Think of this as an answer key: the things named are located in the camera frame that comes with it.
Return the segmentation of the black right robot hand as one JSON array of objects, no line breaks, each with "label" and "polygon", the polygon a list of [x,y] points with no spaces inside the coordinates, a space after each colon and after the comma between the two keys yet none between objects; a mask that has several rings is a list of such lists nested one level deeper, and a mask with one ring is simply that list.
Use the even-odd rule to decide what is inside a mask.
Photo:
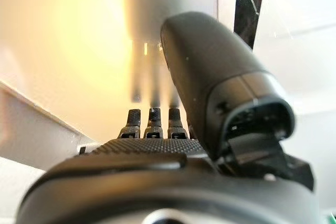
[{"label": "black right robot hand", "polygon": [[248,46],[198,12],[161,27],[186,110],[129,111],[117,138],[66,159],[27,191],[17,223],[323,223],[310,165],[286,154],[295,116]]}]

